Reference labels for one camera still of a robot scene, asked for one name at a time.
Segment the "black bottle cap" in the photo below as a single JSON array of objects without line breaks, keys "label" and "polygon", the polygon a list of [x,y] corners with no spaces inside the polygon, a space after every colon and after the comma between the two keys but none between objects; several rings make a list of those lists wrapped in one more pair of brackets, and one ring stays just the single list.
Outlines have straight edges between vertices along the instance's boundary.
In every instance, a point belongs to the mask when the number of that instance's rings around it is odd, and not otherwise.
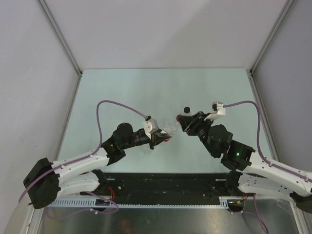
[{"label": "black bottle cap", "polygon": [[185,107],[184,108],[184,113],[186,113],[186,114],[190,113],[190,108],[189,107]]}]

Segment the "large clear unlabeled bottle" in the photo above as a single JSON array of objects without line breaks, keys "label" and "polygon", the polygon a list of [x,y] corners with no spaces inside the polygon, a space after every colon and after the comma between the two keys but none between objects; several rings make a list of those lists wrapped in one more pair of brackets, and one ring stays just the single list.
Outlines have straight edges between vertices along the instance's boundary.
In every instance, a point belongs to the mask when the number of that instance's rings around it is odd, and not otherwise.
[{"label": "large clear unlabeled bottle", "polygon": [[144,153],[145,155],[149,155],[149,154],[151,154],[152,152],[153,152],[153,150],[150,149],[150,148],[144,148],[144,149],[143,149],[143,153]]}]

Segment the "small clear blue-label bottle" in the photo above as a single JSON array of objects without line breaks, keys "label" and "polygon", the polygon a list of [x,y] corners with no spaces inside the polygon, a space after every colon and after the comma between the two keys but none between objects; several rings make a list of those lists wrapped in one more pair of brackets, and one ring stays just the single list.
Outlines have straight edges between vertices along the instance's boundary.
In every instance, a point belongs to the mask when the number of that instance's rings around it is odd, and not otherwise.
[{"label": "small clear blue-label bottle", "polygon": [[177,118],[185,117],[185,116],[191,116],[191,115],[192,115],[191,111],[190,111],[190,113],[188,113],[188,114],[184,113],[184,108],[185,108],[185,107],[183,107],[183,108],[179,111],[179,113],[178,113],[178,115],[177,115]]}]

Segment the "clear red-label bottle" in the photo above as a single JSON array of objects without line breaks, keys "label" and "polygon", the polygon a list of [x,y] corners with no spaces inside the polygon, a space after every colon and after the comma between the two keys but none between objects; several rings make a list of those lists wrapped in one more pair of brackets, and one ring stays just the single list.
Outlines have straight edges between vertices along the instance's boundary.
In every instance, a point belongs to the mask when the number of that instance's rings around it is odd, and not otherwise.
[{"label": "clear red-label bottle", "polygon": [[177,129],[179,128],[179,123],[176,119],[165,122],[163,130],[173,138],[176,134]]}]

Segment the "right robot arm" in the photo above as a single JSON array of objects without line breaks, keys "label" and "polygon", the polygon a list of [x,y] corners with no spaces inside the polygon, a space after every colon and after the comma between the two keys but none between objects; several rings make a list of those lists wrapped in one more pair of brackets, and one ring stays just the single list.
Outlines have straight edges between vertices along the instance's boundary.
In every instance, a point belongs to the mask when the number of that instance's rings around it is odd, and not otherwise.
[{"label": "right robot arm", "polygon": [[176,117],[183,132],[197,136],[214,158],[231,170],[225,183],[229,195],[239,192],[286,200],[307,213],[312,212],[312,174],[279,161],[233,140],[224,125],[214,125],[215,114],[198,112]]}]

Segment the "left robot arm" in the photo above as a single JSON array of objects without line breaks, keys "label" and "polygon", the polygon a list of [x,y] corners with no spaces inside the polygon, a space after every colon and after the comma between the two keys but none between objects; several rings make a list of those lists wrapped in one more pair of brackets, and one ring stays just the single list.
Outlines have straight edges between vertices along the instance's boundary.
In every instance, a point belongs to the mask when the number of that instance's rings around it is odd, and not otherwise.
[{"label": "left robot arm", "polygon": [[104,194],[108,189],[107,179],[101,171],[104,167],[124,158],[126,149],[147,144],[152,150],[172,137],[148,121],[143,125],[144,128],[136,132],[129,123],[118,125],[99,148],[83,156],[53,162],[47,158],[38,160],[23,181],[30,204],[35,209],[42,209],[66,195]]}]

